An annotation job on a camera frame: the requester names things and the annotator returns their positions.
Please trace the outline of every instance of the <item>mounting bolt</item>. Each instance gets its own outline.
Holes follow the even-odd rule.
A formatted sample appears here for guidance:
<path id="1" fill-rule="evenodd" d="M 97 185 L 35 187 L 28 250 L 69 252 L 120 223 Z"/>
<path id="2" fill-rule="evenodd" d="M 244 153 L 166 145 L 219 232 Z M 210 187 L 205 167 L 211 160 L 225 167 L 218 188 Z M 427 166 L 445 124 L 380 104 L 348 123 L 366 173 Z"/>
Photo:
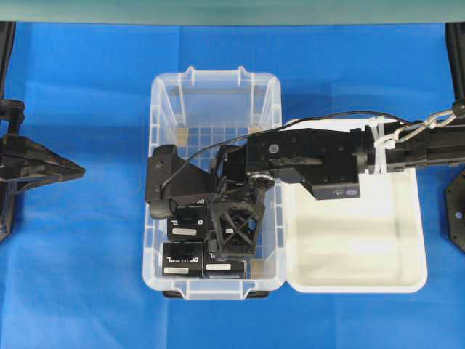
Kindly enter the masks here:
<path id="1" fill-rule="evenodd" d="M 271 154 L 276 154 L 279 151 L 279 145 L 277 145 L 277 144 L 270 145 L 269 148 L 268 148 L 268 151 Z"/>

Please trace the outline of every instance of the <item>blue surface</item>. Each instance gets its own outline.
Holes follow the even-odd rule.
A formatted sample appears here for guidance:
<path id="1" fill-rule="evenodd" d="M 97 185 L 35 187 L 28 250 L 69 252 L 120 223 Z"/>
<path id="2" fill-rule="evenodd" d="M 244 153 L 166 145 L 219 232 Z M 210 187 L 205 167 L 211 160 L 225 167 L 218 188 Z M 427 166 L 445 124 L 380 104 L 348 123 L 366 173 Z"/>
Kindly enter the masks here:
<path id="1" fill-rule="evenodd" d="M 179 28 L 19 24 L 7 96 L 23 134 L 84 179 L 24 195 L 0 245 L 1 348 L 464 348 L 465 255 L 442 191 L 418 173 L 429 278 L 415 294 L 167 300 L 141 277 L 150 82 L 163 72 L 266 71 L 286 120 L 349 109 L 423 119 L 453 100 L 442 25 Z"/>

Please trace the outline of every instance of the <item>sticker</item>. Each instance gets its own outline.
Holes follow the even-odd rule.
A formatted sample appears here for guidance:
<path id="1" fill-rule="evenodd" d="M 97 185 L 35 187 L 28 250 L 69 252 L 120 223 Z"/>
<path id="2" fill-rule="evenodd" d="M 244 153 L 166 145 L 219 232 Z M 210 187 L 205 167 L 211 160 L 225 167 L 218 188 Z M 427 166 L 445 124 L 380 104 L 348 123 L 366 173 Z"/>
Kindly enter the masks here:
<path id="1" fill-rule="evenodd" d="M 174 228 L 172 233 L 173 233 L 173 235 L 195 236 L 195 235 L 197 235 L 197 230 L 196 229 Z"/>
<path id="2" fill-rule="evenodd" d="M 173 268 L 173 267 L 165 267 L 163 269 L 165 274 L 188 274 L 189 268 Z"/>
<path id="3" fill-rule="evenodd" d="M 198 263 L 198 257 L 192 257 L 190 260 L 181 260 L 181 259 L 174 259 L 172 257 L 167 257 L 168 263 Z"/>
<path id="4" fill-rule="evenodd" d="M 207 264 L 207 270 L 231 270 L 231 264 Z"/>

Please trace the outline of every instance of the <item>white zip tie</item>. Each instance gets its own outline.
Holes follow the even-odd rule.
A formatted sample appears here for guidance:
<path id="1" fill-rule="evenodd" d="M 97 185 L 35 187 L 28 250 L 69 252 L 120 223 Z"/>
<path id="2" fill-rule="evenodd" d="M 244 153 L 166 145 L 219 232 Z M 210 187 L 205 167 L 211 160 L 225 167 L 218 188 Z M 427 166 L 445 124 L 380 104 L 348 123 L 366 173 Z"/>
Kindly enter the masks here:
<path id="1" fill-rule="evenodd" d="M 370 118 L 369 125 L 371 132 L 373 133 L 374 144 L 375 144 L 375 169 L 374 174 L 384 174 L 387 173 L 387 164 L 386 164 L 386 145 L 391 145 L 387 143 L 387 135 L 384 135 L 384 123 L 386 119 L 384 116 L 378 116 L 376 118 Z"/>

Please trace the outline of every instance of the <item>black battery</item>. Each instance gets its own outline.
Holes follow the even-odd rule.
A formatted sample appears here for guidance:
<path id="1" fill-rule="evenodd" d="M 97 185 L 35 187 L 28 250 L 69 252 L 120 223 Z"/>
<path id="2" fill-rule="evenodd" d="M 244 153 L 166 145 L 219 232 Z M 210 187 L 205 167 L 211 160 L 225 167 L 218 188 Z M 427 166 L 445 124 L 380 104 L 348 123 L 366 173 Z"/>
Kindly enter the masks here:
<path id="1" fill-rule="evenodd" d="M 218 260 L 207 245 L 203 254 L 203 274 L 206 278 L 245 278 L 245 262 L 240 260 Z"/>
<path id="2" fill-rule="evenodd" d="M 203 242 L 163 244 L 163 276 L 202 277 Z"/>
<path id="3" fill-rule="evenodd" d="M 207 206 L 187 206 L 178 208 L 173 217 L 168 218 L 168 240 L 203 241 L 211 226 Z"/>

